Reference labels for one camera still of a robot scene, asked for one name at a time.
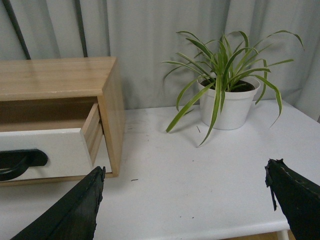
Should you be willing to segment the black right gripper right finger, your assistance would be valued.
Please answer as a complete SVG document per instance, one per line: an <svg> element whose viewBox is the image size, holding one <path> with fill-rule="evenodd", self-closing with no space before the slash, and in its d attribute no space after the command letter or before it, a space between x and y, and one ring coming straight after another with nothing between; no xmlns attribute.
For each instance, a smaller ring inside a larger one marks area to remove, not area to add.
<svg viewBox="0 0 320 240"><path fill-rule="evenodd" d="M273 209L280 206L297 240L320 238L320 186L293 171L283 159L269 159L265 184Z"/></svg>

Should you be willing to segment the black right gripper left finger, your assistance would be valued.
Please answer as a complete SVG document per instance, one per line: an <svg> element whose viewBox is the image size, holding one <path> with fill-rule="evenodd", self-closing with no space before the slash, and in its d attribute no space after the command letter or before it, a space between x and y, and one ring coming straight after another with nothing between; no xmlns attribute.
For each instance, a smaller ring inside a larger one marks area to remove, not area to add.
<svg viewBox="0 0 320 240"><path fill-rule="evenodd" d="M92 240L106 168L96 167L13 240Z"/></svg>

